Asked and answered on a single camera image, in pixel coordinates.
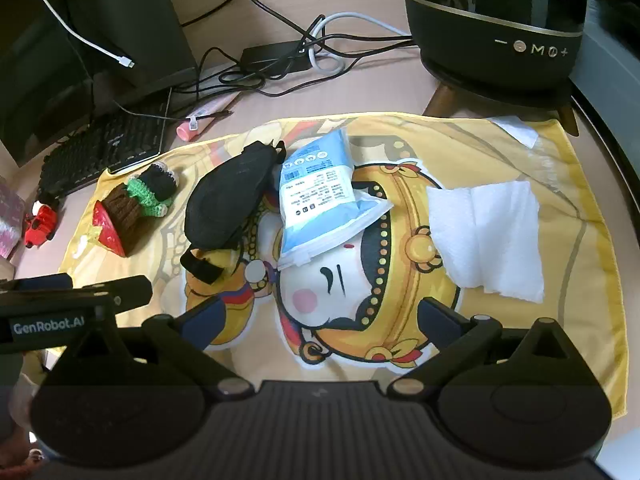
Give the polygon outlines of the person left hand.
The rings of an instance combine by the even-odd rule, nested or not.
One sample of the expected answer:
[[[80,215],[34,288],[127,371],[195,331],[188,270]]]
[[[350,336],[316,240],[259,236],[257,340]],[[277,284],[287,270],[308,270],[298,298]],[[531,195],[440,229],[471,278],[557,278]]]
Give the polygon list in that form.
[[[43,452],[30,440],[29,410],[37,385],[24,373],[1,388],[1,479],[29,479],[44,464]]]

